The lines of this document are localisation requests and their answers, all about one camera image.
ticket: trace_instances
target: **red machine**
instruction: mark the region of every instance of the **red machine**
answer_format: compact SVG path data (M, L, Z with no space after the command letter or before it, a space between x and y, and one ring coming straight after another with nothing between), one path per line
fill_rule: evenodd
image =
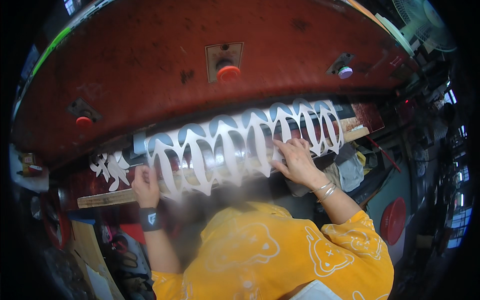
M114 1L43 62L12 142L55 170L180 116L275 96L389 94L416 70L393 37L339 1Z

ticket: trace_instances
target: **black wristband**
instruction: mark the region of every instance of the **black wristband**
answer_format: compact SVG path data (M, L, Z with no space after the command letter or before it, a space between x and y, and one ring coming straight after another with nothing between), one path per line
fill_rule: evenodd
M138 214L140 215L140 224L142 225L143 231L148 232L162 229L162 221L156 208L140 208Z

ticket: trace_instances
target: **red pole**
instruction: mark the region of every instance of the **red pole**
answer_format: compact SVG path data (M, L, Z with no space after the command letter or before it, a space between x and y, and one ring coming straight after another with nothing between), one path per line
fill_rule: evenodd
M378 149L380 149L380 151L386 156L386 158L393 164L393 166L398 170L399 173L402 172L402 170L400 170L400 168L396 165L395 161L393 161L393 159L390 158L390 156L388 156L388 154L382 149L382 147L380 147L377 143L375 143L374 140L372 140L368 135L365 136L369 141L370 143L372 143L375 147L377 147Z

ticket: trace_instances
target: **red button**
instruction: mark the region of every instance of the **red button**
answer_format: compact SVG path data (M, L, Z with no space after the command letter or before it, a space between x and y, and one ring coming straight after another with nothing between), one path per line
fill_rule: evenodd
M79 117L77 119L77 127L80 128L80 129L88 129L90 127L92 127L92 119L90 119L89 117Z
M240 69L235 66L226 66L218 70L216 79L220 82L232 82L240 77Z

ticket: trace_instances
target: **woman's right hand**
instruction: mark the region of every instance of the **woman's right hand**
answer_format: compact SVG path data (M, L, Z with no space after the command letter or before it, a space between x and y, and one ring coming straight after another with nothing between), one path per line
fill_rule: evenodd
M160 188L156 181L155 168L145 165L137 166L132 190L140 208L156 208L160 201Z
M273 140L275 146L280 149L287 165L272 159L271 165L279 170L293 182L303 184L311 190L316 190L326 185L329 180L313 163L310 154L310 145L304 139L289 139L286 143Z

